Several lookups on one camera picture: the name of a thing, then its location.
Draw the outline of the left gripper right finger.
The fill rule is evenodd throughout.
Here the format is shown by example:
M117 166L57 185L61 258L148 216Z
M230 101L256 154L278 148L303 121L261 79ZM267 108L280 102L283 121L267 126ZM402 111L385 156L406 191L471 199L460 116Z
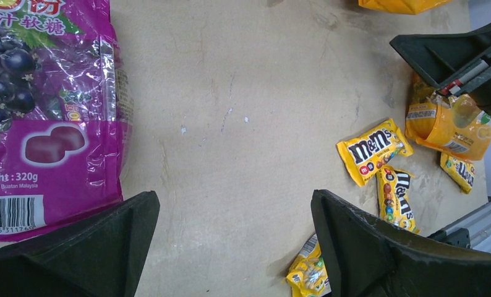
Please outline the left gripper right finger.
M327 190L311 210L333 296L491 296L491 253L463 230L419 236Z

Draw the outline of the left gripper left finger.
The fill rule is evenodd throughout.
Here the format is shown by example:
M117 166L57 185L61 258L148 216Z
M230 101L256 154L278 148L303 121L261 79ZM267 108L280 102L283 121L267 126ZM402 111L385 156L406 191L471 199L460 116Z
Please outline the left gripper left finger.
M0 296L133 296L160 211L153 191L0 248Z

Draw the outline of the large orange gummy candy bag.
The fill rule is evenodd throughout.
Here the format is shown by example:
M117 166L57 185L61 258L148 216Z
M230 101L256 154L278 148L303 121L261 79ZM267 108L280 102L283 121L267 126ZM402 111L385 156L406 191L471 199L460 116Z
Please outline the large orange gummy candy bag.
M358 0L360 7L391 14L417 15L451 0Z

